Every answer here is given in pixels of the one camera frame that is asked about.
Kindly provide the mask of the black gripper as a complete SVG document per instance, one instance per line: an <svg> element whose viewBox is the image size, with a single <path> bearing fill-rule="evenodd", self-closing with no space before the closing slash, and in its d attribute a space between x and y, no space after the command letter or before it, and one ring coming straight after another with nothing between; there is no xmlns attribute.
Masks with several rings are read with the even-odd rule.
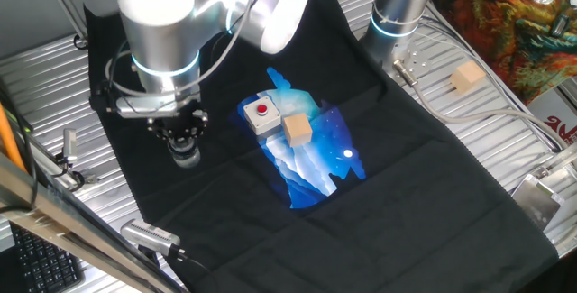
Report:
<svg viewBox="0 0 577 293"><path fill-rule="evenodd" d="M147 120L147 130L163 141L197 139L208 124L208 113L198 102L179 109L176 116Z"/></svg>

